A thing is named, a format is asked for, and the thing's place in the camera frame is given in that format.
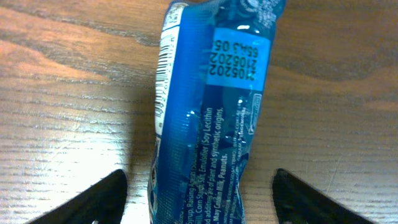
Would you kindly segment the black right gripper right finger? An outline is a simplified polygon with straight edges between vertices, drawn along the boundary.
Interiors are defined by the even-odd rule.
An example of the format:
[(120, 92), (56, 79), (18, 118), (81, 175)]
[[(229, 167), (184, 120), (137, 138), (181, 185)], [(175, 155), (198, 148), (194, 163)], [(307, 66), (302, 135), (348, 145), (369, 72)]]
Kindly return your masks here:
[(277, 169), (272, 199), (280, 224), (373, 224), (285, 169)]

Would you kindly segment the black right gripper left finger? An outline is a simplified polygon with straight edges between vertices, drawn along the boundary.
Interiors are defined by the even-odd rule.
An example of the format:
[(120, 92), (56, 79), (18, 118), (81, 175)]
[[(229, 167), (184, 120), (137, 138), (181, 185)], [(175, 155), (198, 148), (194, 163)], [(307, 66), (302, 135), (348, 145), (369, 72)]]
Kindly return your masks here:
[(126, 199), (127, 177), (118, 169), (30, 224), (120, 224)]

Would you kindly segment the blue Oreo cookie pack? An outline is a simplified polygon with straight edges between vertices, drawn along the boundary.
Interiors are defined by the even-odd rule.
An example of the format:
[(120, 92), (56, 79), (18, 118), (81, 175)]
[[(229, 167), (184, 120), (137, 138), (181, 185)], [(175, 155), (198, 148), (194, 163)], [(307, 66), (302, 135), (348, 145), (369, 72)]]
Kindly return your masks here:
[(244, 223), (248, 163), (283, 0), (173, 1), (155, 74), (150, 222)]

